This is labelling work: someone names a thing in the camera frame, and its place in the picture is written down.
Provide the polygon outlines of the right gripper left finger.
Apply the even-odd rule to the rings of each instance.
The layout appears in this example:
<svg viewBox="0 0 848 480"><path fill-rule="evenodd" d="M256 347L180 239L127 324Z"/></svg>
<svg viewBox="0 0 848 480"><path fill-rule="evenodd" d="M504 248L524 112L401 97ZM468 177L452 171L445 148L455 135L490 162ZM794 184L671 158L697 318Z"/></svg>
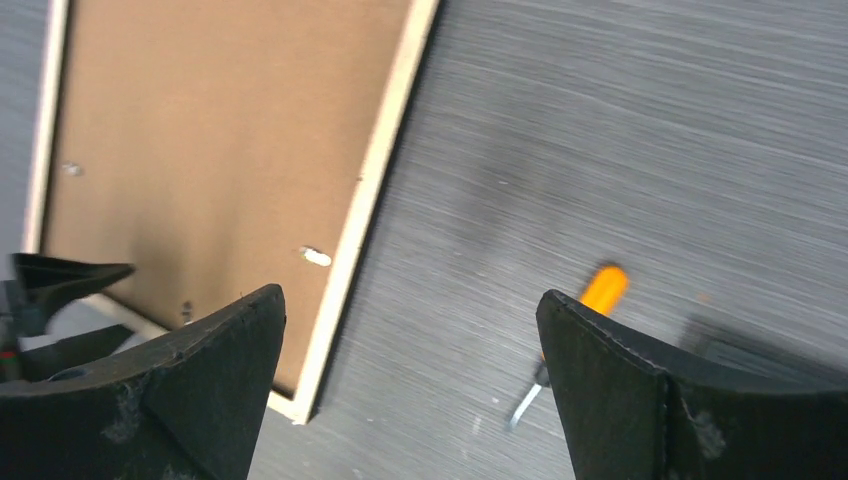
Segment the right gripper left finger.
<svg viewBox="0 0 848 480"><path fill-rule="evenodd" d="M285 328L269 284L56 378L1 388L5 479L244 479Z"/></svg>

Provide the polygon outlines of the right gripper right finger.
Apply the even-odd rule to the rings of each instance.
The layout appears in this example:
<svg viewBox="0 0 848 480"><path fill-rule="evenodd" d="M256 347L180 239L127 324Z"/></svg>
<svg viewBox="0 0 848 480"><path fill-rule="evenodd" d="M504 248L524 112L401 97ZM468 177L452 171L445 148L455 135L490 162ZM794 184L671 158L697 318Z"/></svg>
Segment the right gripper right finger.
<svg viewBox="0 0 848 480"><path fill-rule="evenodd" d="M736 332L686 350L557 291L536 321L579 479L843 479L847 374Z"/></svg>

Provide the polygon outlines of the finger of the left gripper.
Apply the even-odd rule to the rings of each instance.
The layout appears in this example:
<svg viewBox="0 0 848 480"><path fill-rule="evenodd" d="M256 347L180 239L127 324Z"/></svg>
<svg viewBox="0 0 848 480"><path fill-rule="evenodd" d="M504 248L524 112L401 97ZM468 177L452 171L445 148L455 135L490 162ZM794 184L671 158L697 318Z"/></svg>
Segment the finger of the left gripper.
<svg viewBox="0 0 848 480"><path fill-rule="evenodd" d="M9 313L19 335L43 335L68 304L98 294L135 272L127 263L86 263L34 253L10 256Z"/></svg>
<svg viewBox="0 0 848 480"><path fill-rule="evenodd" d="M19 355L22 379L42 381L66 369L78 367L113 354L133 336L123 325L63 338Z"/></svg>

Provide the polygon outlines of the yellow handled screwdriver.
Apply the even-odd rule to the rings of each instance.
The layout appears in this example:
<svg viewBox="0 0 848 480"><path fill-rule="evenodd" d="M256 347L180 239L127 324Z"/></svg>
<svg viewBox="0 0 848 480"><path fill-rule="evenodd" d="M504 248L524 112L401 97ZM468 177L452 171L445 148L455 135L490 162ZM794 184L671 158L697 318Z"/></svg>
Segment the yellow handled screwdriver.
<svg viewBox="0 0 848 480"><path fill-rule="evenodd" d="M579 301L597 313L609 315L626 294L628 287L629 277L625 270L615 263L608 263L598 268L580 295ZM517 427L535 398L550 385L546 361L541 355L537 362L533 383L513 410L507 423L508 431L513 431Z"/></svg>

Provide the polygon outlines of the black picture frame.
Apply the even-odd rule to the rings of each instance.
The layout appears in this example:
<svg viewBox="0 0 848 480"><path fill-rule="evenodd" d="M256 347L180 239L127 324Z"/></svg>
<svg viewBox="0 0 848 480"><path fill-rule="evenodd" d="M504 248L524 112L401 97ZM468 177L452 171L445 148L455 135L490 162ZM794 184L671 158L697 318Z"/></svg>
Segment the black picture frame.
<svg viewBox="0 0 848 480"><path fill-rule="evenodd" d="M279 284L267 404L305 424L437 9L50 2L23 249L133 264L89 303L148 338Z"/></svg>

